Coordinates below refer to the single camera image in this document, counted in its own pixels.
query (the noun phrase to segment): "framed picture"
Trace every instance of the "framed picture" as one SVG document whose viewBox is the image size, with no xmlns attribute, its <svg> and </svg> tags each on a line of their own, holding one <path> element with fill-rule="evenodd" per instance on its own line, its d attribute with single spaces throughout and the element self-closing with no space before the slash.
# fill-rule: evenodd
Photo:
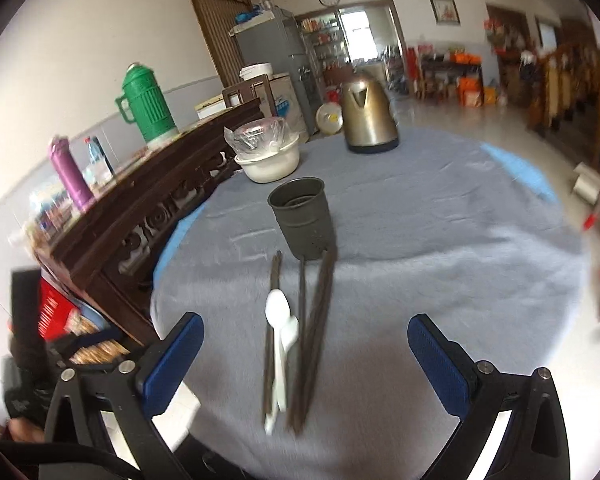
<svg viewBox="0 0 600 480">
<path fill-rule="evenodd" d="M 460 16 L 455 0 L 431 0 L 433 14 L 439 25 L 460 25 Z"/>
</svg>

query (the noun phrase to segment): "pink bottle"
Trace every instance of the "pink bottle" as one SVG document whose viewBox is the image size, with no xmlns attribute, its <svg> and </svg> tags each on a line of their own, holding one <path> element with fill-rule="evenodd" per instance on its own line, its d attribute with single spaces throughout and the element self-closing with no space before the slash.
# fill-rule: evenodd
<svg viewBox="0 0 600 480">
<path fill-rule="evenodd" d="M 69 139 L 55 136 L 49 144 L 49 160 L 55 168 L 74 205 L 85 212 L 91 205 L 93 193 L 82 177 L 69 150 Z"/>
</svg>

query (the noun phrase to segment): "clear plastic bag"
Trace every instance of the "clear plastic bag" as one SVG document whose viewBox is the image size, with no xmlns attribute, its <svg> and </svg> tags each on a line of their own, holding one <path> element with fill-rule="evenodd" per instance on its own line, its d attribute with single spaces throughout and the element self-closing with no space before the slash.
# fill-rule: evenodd
<svg viewBox="0 0 600 480">
<path fill-rule="evenodd" d="M 279 152 L 289 138 L 289 128 L 282 117 L 267 117 L 235 131 L 225 128 L 224 138 L 241 160 L 251 160 Z"/>
</svg>

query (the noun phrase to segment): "gray refrigerator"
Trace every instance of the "gray refrigerator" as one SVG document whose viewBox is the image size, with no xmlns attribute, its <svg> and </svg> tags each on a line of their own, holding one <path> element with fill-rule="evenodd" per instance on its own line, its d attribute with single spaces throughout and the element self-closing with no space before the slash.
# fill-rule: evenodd
<svg viewBox="0 0 600 480">
<path fill-rule="evenodd" d="M 322 104 L 318 82 L 312 72 L 309 57 L 298 24 L 291 12 L 275 7 L 254 24 L 235 27 L 235 39 L 245 66 L 271 63 L 274 74 L 287 72 L 296 91 L 298 104 L 306 123 L 307 133 L 316 131 L 315 113 Z"/>
</svg>

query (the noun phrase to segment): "metal bolt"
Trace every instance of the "metal bolt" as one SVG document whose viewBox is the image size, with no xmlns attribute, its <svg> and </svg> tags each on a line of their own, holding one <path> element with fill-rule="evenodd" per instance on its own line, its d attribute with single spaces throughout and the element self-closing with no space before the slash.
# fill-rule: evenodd
<svg viewBox="0 0 600 480">
<path fill-rule="evenodd" d="M 60 378 L 63 381 L 70 381 L 71 379 L 73 379 L 75 377 L 75 370 L 73 368 L 67 368 L 65 371 L 63 371 L 60 374 Z"/>
<path fill-rule="evenodd" d="M 478 361 L 478 370 L 481 371 L 483 374 L 488 375 L 492 373 L 495 370 L 495 368 L 488 361 Z"/>
<path fill-rule="evenodd" d="M 551 372 L 549 371 L 549 368 L 538 368 L 538 375 L 543 379 L 551 379 Z"/>
<path fill-rule="evenodd" d="M 134 368 L 136 368 L 136 363 L 133 361 L 122 361 L 119 365 L 118 365 L 118 371 L 121 374 L 128 374 L 129 372 L 132 372 L 134 370 Z"/>
</svg>

